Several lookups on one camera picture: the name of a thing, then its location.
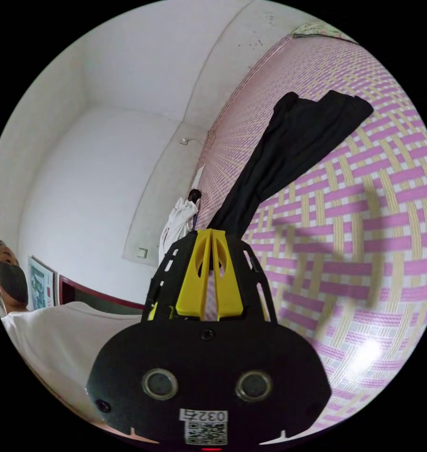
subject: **woven pattern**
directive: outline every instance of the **woven pattern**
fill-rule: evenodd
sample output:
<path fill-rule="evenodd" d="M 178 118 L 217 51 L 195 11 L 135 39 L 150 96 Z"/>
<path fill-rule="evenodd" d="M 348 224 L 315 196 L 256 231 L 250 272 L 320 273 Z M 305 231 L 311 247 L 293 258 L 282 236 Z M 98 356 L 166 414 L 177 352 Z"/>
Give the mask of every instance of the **woven pattern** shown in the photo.
<path fill-rule="evenodd" d="M 310 340 L 333 396 L 305 436 L 369 403 L 427 325 L 427 131 L 386 69 L 342 40 L 285 38 L 244 80 L 204 150 L 205 228 L 287 92 L 329 89 L 374 114 L 320 164 L 262 203 L 244 240 L 270 282 L 279 322 Z M 214 316 L 209 285 L 207 316 Z"/>

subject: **red frame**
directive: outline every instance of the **red frame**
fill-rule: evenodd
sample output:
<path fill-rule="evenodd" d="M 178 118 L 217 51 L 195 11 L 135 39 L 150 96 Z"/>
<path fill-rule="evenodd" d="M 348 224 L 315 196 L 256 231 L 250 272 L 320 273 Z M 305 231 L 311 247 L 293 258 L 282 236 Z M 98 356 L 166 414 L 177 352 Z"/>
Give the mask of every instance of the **red frame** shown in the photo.
<path fill-rule="evenodd" d="M 75 281 L 66 278 L 65 276 L 59 276 L 59 304 L 65 305 L 74 299 L 75 289 L 80 290 L 81 292 L 85 292 L 89 295 L 93 295 L 94 297 L 98 297 L 102 300 L 110 301 L 117 305 L 123 305 L 132 307 L 135 309 L 144 309 L 145 306 L 139 303 L 133 303 L 132 301 L 122 300 L 120 298 L 112 297 L 111 295 L 107 295 L 105 293 L 97 292 L 95 290 L 90 289 L 89 287 L 82 286 Z"/>

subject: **qr code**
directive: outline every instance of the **qr code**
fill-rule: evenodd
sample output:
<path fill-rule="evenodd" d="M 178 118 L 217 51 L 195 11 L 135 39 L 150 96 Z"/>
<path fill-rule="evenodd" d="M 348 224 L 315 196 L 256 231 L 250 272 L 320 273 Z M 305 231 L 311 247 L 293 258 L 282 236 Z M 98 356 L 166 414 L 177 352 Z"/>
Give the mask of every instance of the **qr code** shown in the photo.
<path fill-rule="evenodd" d="M 227 444 L 227 423 L 186 422 L 186 444 L 218 446 Z"/>

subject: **printed number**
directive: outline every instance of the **printed number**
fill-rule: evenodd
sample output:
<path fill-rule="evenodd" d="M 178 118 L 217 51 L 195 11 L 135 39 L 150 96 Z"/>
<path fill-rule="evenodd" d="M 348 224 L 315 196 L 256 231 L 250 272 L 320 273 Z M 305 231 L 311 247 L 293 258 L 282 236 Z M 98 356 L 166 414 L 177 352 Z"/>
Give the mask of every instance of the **printed number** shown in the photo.
<path fill-rule="evenodd" d="M 227 422 L 226 411 L 180 410 L 180 420 L 194 422 Z"/>

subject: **black device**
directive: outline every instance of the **black device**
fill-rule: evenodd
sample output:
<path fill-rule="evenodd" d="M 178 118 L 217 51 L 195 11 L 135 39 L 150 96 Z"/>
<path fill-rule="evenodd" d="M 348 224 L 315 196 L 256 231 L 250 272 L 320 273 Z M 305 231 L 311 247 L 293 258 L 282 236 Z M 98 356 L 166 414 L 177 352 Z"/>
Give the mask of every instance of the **black device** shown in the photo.
<path fill-rule="evenodd" d="M 203 313 L 211 254 L 217 321 Z M 109 426 L 163 450 L 251 451 L 311 427 L 331 388 L 311 344 L 278 324 L 251 247 L 203 230 L 171 246 L 142 321 L 105 344 L 87 393 Z"/>

